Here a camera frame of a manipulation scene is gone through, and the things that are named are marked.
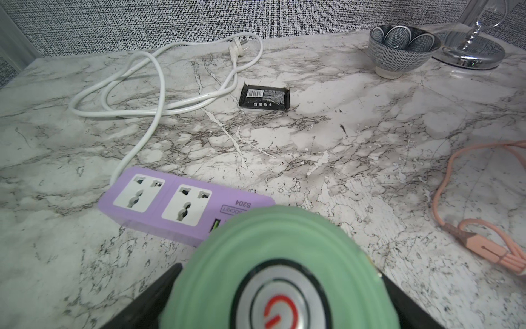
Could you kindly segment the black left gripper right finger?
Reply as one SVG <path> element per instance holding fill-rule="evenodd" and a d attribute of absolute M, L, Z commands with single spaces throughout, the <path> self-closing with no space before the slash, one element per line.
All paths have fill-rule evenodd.
<path fill-rule="evenodd" d="M 401 329 L 444 329 L 431 315 L 404 293 L 386 274 L 382 280 L 399 318 Z"/>

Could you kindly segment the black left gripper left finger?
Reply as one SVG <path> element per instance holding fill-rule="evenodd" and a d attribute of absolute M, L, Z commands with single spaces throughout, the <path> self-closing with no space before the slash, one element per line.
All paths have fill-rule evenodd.
<path fill-rule="evenodd" d="M 102 328 L 159 328 L 158 318 L 182 270 L 181 263 L 174 264 Z"/>

